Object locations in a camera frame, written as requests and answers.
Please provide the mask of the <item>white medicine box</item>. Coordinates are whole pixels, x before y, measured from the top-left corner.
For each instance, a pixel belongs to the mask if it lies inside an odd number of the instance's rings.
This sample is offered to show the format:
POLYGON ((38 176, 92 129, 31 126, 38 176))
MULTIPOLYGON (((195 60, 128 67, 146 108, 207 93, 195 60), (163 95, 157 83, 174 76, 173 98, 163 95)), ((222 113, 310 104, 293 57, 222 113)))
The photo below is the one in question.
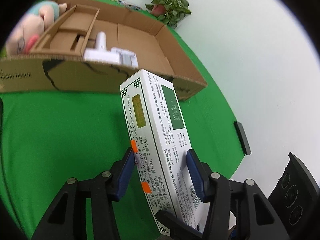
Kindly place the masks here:
POLYGON ((120 91, 151 213, 168 211, 203 231, 208 206, 197 197, 187 168, 191 143, 173 84, 141 69, 120 85, 120 91))

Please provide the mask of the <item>white hair dryer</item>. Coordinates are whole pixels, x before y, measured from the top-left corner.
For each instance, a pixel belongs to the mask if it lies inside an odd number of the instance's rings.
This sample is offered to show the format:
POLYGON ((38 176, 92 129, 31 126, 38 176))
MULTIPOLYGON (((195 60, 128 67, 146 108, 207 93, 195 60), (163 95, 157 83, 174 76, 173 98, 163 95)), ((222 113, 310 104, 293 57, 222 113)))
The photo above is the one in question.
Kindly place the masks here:
POLYGON ((83 59, 85 61, 104 62, 110 64, 120 63, 120 56, 107 50, 106 34, 103 31, 97 33, 94 48, 86 48, 83 59))

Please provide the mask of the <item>white folding phone stand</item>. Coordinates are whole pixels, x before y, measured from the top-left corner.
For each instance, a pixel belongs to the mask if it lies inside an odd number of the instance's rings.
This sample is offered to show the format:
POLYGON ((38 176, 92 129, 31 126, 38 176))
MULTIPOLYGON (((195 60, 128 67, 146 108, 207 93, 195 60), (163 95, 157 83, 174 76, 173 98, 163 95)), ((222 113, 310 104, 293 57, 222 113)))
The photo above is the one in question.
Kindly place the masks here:
POLYGON ((137 55, 134 52, 126 50, 126 49, 116 48, 116 47, 111 48, 111 52, 119 54, 120 63, 122 65, 131 66, 136 69, 139 68, 137 55))

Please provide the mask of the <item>narrow cardboard box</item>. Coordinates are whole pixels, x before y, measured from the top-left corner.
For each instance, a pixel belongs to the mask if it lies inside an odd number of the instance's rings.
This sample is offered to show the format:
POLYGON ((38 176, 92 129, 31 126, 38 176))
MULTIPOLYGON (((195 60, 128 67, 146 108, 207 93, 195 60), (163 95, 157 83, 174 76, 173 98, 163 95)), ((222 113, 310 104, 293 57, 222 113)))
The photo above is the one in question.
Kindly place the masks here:
POLYGON ((99 11, 81 4, 71 7, 36 41, 29 56, 81 61, 99 11))

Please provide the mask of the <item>pig plush toy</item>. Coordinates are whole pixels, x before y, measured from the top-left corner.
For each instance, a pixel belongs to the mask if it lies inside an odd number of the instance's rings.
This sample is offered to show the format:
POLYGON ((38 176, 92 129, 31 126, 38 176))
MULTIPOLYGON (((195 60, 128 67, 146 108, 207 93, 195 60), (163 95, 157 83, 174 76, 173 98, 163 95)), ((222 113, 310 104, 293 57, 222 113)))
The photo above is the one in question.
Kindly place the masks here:
POLYGON ((67 11, 67 3, 42 1, 33 5, 16 24, 5 43, 8 56, 27 54, 40 36, 67 11))

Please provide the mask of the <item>green tablecloth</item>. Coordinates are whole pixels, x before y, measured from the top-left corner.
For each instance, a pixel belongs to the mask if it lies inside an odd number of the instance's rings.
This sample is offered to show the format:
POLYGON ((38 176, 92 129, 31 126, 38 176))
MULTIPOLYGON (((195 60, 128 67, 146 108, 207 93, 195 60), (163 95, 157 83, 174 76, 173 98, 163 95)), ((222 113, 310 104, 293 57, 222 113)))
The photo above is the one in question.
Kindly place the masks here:
MULTIPOLYGON (((244 158, 236 118, 197 60, 207 86, 188 99, 178 98, 181 112, 198 156, 230 178, 244 158)), ((129 147, 120 88, 116 93, 1 92, 1 102, 1 199, 31 237, 67 179, 95 177, 129 147)))

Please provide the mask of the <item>large cardboard tray box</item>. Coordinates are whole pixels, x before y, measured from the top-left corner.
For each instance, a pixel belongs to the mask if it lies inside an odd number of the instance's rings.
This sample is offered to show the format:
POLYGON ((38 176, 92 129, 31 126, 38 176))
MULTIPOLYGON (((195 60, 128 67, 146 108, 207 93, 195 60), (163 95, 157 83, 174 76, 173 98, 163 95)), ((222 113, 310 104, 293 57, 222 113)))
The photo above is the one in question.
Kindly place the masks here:
POLYGON ((141 12, 95 0, 47 0, 18 21, 1 58, 1 92, 116 93, 144 69, 181 100, 207 86, 176 33, 141 12))

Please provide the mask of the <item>right potted plant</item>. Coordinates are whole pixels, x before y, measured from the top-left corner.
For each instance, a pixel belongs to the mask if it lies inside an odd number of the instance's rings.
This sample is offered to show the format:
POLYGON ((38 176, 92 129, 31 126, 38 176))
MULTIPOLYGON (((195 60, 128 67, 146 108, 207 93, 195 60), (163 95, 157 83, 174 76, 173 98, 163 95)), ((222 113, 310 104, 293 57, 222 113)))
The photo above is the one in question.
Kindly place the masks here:
POLYGON ((152 0, 145 7, 157 20, 174 29, 185 17, 191 15, 187 0, 152 0))

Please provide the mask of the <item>colourful small packet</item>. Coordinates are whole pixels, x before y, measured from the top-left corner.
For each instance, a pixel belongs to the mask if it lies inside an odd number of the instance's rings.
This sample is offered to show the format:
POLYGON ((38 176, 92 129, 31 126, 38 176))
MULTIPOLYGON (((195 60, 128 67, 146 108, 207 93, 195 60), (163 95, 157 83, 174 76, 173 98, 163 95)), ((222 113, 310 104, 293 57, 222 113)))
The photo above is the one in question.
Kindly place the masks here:
POLYGON ((111 0, 111 1, 116 2, 119 5, 126 7, 127 9, 130 9, 130 10, 135 10, 135 11, 143 10, 143 8, 141 8, 140 6, 133 4, 131 2, 128 2, 126 0, 111 0))

